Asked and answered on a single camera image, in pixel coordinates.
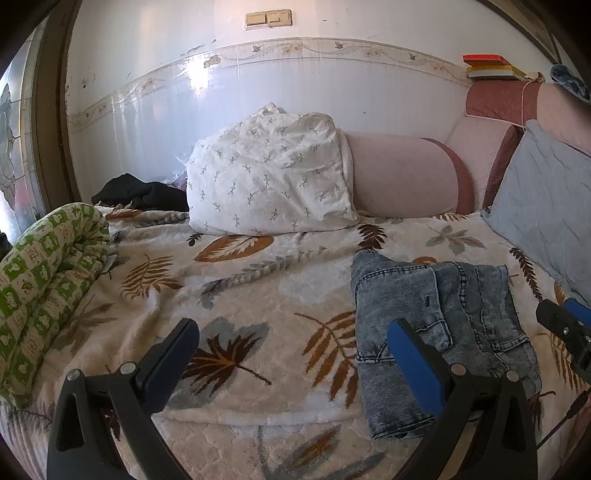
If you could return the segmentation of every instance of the light switch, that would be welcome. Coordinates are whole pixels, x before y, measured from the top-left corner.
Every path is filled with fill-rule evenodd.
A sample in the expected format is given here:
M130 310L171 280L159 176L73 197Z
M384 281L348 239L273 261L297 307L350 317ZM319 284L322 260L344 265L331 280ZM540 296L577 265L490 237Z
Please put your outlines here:
M266 25L267 24L267 13L266 12L254 12L246 14L246 26L252 27L254 25Z
M289 27L293 25L291 10L270 10L267 12L267 25L270 27Z

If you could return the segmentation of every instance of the green blanket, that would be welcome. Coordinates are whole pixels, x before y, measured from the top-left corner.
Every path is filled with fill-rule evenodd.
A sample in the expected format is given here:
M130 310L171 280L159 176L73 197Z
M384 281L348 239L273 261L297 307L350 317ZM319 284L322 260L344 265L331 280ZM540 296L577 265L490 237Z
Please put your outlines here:
M0 396L30 401L46 350L105 265L109 228L92 205L51 212L0 262Z

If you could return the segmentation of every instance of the pink sofa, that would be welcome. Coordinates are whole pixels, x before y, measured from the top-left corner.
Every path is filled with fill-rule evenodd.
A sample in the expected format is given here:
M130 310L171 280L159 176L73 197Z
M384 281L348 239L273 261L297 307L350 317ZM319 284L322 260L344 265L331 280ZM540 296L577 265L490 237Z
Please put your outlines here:
M468 91L466 116L445 144L347 133L355 165L355 206L370 216L398 218L487 208L530 119L591 155L591 106L556 84L480 81Z

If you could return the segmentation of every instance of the jeans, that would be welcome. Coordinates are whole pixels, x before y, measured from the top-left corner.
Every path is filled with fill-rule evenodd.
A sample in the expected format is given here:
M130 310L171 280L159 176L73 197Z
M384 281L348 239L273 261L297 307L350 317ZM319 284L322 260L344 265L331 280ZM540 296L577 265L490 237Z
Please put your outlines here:
M451 365L475 375L519 374L527 397L541 379L521 329L506 266L448 262L416 265L363 250L353 259L358 371L372 438L425 435L433 417L421 411L386 342L391 321L406 318Z

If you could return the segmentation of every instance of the black garment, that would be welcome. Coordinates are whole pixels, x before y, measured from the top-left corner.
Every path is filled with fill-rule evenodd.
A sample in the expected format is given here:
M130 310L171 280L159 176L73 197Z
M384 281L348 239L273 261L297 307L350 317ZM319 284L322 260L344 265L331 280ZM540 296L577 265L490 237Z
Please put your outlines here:
M92 203L102 202L116 206L131 203L136 210L174 210L188 212L187 194L159 181L145 183L130 173L109 180L103 189L92 197Z
M5 233L0 233L0 260L6 257L10 250L12 250L12 245L8 241L8 237Z

